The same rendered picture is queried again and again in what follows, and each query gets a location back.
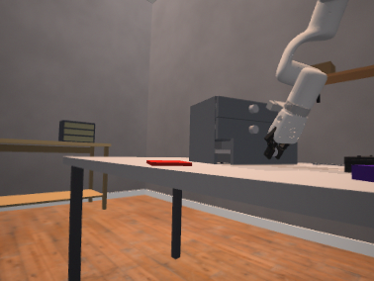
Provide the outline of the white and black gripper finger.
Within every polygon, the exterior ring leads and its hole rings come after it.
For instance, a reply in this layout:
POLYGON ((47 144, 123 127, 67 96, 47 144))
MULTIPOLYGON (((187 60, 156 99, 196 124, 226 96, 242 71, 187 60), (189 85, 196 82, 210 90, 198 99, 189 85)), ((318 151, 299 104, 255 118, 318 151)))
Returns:
POLYGON ((279 145, 276 146, 276 148, 278 149, 278 154, 275 156, 277 159, 280 159, 283 151, 287 148, 287 146, 289 146, 290 143, 279 143, 279 145))
POLYGON ((276 127, 264 138, 266 141, 267 141, 267 144, 268 144, 268 147, 266 149, 266 151, 264 152, 264 155, 268 158, 268 159, 271 159, 272 155, 274 154, 275 152, 275 147, 277 146, 277 142, 273 143, 273 141, 275 141, 273 139, 274 137, 274 133, 276 131, 276 127))

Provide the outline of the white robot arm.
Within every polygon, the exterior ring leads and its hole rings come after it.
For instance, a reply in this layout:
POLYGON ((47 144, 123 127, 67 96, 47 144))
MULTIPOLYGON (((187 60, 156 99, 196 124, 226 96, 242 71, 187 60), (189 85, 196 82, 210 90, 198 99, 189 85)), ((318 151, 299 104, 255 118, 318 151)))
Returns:
POLYGON ((303 43, 332 39, 348 1, 318 0, 308 28, 287 45, 276 72, 278 81, 294 87, 286 103, 268 101, 268 110, 280 112, 284 108, 297 116, 308 117, 327 82, 327 75, 317 68, 292 60, 292 57, 303 43))

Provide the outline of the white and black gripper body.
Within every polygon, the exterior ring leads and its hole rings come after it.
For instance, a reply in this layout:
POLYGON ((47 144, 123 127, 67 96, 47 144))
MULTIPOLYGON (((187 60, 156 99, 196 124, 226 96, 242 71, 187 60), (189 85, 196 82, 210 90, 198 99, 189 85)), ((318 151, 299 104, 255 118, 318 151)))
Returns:
POLYGON ((274 120, 270 133, 275 127, 274 140, 277 143, 296 143, 306 125, 308 117, 300 117, 282 109, 274 120))

